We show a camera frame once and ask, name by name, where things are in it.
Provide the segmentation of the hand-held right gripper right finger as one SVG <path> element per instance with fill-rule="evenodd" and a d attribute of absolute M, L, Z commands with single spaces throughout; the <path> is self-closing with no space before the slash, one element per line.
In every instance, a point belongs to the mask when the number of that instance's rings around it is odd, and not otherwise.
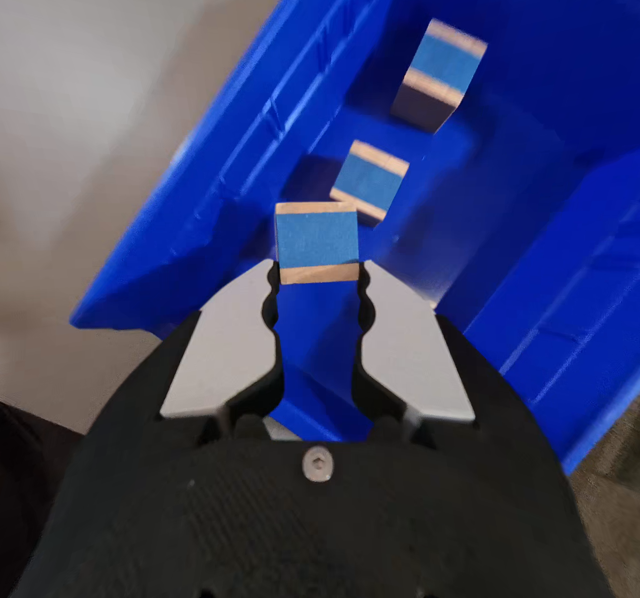
<path fill-rule="evenodd" d="M 428 300 L 371 260 L 360 264 L 351 397 L 369 420 L 470 425 L 471 402 Z"/>

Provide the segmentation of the grey desk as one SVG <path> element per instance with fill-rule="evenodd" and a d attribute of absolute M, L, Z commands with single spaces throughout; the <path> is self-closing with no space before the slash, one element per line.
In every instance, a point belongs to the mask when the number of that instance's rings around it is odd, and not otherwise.
<path fill-rule="evenodd" d="M 1 401 L 85 433 L 156 345 L 68 319 L 279 0 L 1 0 Z"/>

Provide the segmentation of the blue-taped wooden cube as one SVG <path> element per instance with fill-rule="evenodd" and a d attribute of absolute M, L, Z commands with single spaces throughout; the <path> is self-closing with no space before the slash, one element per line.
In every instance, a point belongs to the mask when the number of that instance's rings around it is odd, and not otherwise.
<path fill-rule="evenodd" d="M 275 243 L 281 285 L 358 280 L 358 214 L 350 203 L 277 203 Z"/>
<path fill-rule="evenodd" d="M 358 218 L 374 227 L 384 221 L 409 167 L 408 161 L 354 140 L 330 198 L 353 205 Z"/>
<path fill-rule="evenodd" d="M 390 112 L 436 134 L 461 105 L 488 44 L 432 18 L 404 73 Z"/>

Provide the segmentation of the blue plastic bin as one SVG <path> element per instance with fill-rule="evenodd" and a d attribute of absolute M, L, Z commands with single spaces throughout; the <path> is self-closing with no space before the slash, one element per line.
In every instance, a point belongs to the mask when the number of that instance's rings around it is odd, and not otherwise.
<path fill-rule="evenodd" d="M 488 44 L 436 134 L 390 112 L 432 18 Z M 165 338 L 354 139 L 410 163 L 361 258 L 439 302 L 572 473 L 639 395 L 639 0 L 281 0 L 70 323 Z"/>

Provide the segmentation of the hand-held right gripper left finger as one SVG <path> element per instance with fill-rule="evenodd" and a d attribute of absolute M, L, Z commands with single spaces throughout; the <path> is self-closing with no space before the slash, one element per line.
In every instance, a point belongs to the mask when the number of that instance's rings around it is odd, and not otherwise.
<path fill-rule="evenodd" d="M 278 264 L 263 260 L 200 310 L 160 413 L 164 418 L 266 416 L 282 400 Z"/>

